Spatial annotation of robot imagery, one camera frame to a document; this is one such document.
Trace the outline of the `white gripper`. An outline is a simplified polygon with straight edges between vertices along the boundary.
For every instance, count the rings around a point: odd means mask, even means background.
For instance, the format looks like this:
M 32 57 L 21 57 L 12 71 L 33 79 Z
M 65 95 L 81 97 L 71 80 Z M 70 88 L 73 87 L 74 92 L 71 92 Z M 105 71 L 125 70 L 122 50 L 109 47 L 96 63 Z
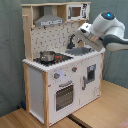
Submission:
M 102 41 L 98 36 L 95 36 L 90 32 L 90 27 L 91 25 L 89 23 L 84 23 L 76 30 L 74 35 L 94 50 L 100 52 L 103 48 Z

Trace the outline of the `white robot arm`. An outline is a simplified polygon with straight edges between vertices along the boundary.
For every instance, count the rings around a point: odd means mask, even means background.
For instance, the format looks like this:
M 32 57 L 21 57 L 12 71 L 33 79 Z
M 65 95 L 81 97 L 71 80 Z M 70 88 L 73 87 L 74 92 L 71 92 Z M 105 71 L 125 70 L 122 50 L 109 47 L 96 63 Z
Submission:
M 109 51 L 128 49 L 128 39 L 124 38 L 125 26 L 116 16 L 104 11 L 92 24 L 84 23 L 75 32 L 75 36 L 96 51 L 105 48 Z

